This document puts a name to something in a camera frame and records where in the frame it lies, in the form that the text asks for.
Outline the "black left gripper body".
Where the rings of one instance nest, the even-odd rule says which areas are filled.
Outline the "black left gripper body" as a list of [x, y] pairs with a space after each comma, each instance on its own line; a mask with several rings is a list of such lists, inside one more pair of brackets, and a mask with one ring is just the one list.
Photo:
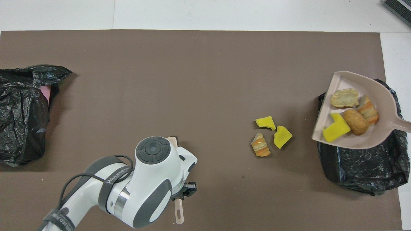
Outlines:
[[197, 191], [196, 182], [188, 182], [183, 185], [182, 189], [172, 195], [172, 201], [177, 199], [184, 200], [185, 197], [192, 196]]

